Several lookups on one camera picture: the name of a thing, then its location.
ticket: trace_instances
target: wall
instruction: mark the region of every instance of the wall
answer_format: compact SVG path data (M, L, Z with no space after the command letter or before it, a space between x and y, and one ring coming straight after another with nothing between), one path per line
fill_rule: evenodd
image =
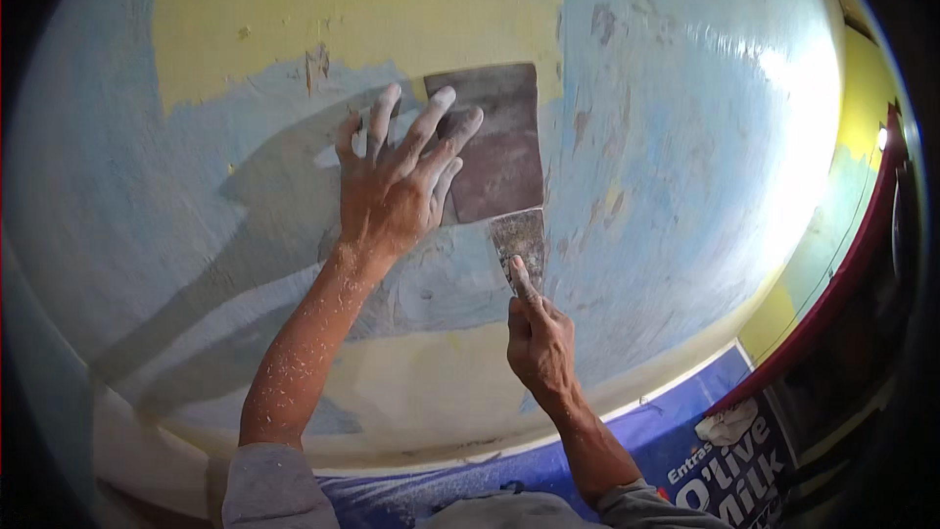
M836 0L62 0L6 146L4 254L137 424L224 457L335 230L318 160L347 108L396 80L413 112L424 74L533 61L546 291L613 408L662 383L644 366L668 381L730 341L804 233L839 21ZM550 434L505 362L510 294L485 225L422 242L342 347L311 462Z
M740 338L755 363L767 359L828 286L865 215L881 163L879 123L897 95L881 50L845 29L845 91L825 194L780 279Z

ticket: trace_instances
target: forearm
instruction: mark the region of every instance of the forearm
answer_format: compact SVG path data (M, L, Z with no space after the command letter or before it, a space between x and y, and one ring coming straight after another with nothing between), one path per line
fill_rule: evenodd
M241 409L240 445L301 448L330 364L387 266L339 244L268 348Z
M546 404L561 435L574 485L588 505L595 507L612 488L643 477L630 453L594 414L579 386Z

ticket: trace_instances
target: gray sleeve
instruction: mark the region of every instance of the gray sleeve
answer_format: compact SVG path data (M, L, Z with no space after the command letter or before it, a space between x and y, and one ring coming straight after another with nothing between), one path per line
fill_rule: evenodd
M643 478L614 488L598 501L601 522L615 529L664 527L731 529L730 525L702 511L682 508L660 498Z
M339 527L304 454L281 443L252 443L235 453L222 524L238 529Z

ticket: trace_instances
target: yellow wall section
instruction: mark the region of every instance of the yellow wall section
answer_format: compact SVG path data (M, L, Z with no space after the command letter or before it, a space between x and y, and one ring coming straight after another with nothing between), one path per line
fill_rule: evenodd
M851 28L845 29L845 67L845 95L836 144L847 146L852 159L869 157L871 169L878 170L878 123L887 123L887 103L894 102L898 93L894 78L878 46Z
M766 360L793 331L795 316L787 289L777 281L738 333L741 345L755 365Z
M836 147L846 146L852 159L867 159L874 171L881 163L881 151L877 147L878 123L887 123L887 103L894 102L896 94L894 78L881 50L861 33L847 27L845 92ZM825 268L825 265L819 266L819 270ZM793 331L798 322L795 316L793 299L778 280L738 334L755 365L766 360Z
M533 61L540 100L561 96L562 0L154 0L153 48L164 114L218 96L276 59L323 42L350 68L388 60L412 78Z

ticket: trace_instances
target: right hand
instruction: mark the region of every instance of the right hand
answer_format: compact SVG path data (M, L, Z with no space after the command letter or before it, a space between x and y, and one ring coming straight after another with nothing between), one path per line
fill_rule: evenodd
M580 391L574 375L574 323L539 294L518 255L511 259L510 274L519 296L510 300L506 357L512 372L554 417Z

